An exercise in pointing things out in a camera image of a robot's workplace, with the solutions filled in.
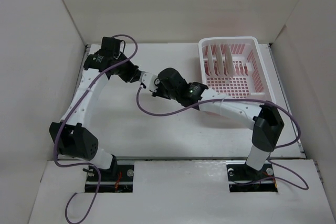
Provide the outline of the white plate with characters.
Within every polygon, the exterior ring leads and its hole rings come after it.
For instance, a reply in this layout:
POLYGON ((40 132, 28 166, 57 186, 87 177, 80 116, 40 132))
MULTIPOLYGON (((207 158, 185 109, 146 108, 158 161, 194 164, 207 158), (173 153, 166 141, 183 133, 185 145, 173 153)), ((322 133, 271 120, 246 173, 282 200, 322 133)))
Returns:
POLYGON ((234 64, 232 58, 232 51, 229 44, 225 44, 225 66, 227 70, 227 75, 233 77, 234 75, 234 64))

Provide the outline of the green rimmed white plate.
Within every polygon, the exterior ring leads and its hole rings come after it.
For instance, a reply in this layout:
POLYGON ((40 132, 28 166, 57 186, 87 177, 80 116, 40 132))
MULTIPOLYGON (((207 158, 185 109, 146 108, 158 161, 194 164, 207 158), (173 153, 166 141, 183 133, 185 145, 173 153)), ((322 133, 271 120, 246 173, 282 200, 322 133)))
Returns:
POLYGON ((146 71, 141 71, 140 78, 142 78, 143 76, 146 76, 147 74, 148 74, 148 72, 146 72, 146 71))

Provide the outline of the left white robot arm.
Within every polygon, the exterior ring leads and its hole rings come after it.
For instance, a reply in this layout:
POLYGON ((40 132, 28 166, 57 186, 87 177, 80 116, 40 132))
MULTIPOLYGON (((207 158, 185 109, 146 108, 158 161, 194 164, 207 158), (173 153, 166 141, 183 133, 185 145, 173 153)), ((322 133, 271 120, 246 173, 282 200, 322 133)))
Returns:
POLYGON ((117 176, 116 157, 100 147, 98 139, 89 131, 89 124, 99 95, 111 76, 129 83, 141 78, 139 67, 124 54, 125 37, 125 34, 103 37, 101 48, 84 62, 80 84, 67 112, 59 122, 50 125, 57 166, 62 167, 58 155, 63 155, 97 167, 105 180, 117 176))

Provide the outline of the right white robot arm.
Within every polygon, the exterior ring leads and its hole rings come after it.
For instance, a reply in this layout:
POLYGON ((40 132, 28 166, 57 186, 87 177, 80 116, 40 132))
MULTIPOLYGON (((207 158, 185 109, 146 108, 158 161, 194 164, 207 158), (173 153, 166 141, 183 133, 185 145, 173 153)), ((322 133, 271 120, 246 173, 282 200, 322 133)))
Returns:
POLYGON ((278 108, 272 104, 253 104, 220 94, 199 82, 187 82, 173 68, 162 70, 145 82, 154 97, 177 101, 183 107, 214 113, 232 119, 252 130, 252 146, 243 173, 254 179, 261 174, 269 155, 275 150, 284 128, 278 108))

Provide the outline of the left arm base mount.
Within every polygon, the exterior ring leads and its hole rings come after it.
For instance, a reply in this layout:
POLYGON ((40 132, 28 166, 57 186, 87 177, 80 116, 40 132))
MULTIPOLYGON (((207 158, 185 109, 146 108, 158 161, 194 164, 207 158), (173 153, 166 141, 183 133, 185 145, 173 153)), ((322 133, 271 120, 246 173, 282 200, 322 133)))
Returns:
MULTIPOLYGON (((98 184, 97 171, 89 166, 83 169, 87 173, 84 190, 86 193, 94 193, 98 184)), ((101 182, 98 193, 132 193, 134 179, 134 163, 121 162, 117 166, 115 175, 100 170, 101 182)))

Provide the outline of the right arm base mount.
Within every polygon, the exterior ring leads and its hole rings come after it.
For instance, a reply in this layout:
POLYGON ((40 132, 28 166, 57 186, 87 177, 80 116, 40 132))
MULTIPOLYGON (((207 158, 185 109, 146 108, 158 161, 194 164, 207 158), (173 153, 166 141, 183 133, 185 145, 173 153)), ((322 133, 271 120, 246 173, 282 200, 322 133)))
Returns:
POLYGON ((231 193, 277 193, 273 166, 265 163, 260 171, 246 164, 227 164, 229 191, 231 193))

